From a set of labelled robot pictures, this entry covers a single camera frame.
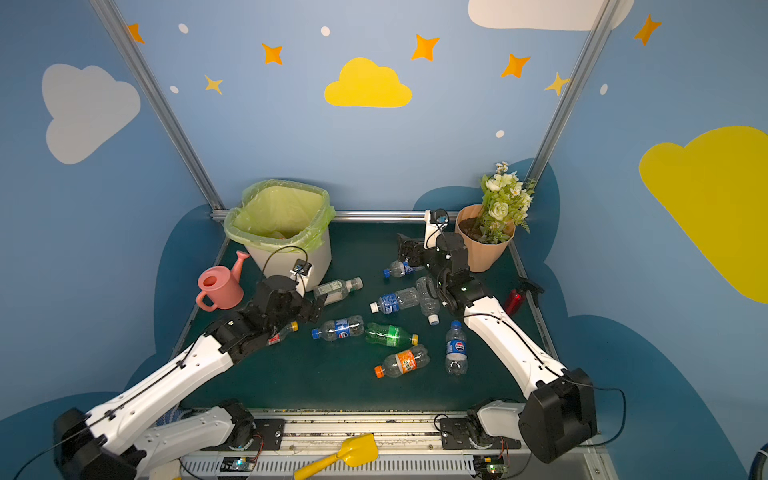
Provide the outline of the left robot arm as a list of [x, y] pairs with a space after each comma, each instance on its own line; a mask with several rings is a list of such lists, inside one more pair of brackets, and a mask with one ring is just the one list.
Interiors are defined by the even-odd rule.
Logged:
[[254, 438], [253, 418], [236, 401], [158, 426], [157, 420], [212, 378], [270, 346], [294, 322], [316, 322], [324, 297], [305, 296], [299, 278], [274, 275], [244, 307], [228, 310], [185, 350], [131, 389], [53, 424], [54, 464], [66, 479], [139, 479], [194, 451]]

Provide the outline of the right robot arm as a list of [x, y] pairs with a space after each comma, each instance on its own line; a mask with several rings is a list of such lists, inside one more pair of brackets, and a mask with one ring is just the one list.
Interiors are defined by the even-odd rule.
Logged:
[[458, 233], [397, 236], [398, 259], [423, 266], [434, 279], [438, 299], [475, 332], [519, 385], [526, 404], [518, 414], [522, 440], [549, 464], [597, 434], [594, 385], [580, 368], [552, 358], [506, 314], [491, 290], [470, 271]]

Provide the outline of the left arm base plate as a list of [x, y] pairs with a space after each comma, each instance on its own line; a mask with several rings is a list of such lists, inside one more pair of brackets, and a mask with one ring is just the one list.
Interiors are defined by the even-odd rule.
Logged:
[[264, 418], [239, 421], [225, 445], [234, 451], [276, 451], [281, 448], [285, 420]]

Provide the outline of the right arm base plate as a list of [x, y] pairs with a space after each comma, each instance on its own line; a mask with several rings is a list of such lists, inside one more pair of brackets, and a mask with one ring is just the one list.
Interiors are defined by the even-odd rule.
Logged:
[[520, 440], [488, 435], [475, 419], [437, 415], [433, 424], [444, 450], [502, 450], [503, 448], [518, 450], [522, 448]]

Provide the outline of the white label clear bottle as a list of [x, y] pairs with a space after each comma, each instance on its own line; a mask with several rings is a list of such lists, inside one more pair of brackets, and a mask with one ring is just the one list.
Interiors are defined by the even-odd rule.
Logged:
[[364, 283], [360, 277], [350, 280], [333, 280], [315, 287], [313, 294], [316, 299], [323, 297], [325, 304], [330, 305], [346, 299], [350, 293], [359, 291], [363, 287]]

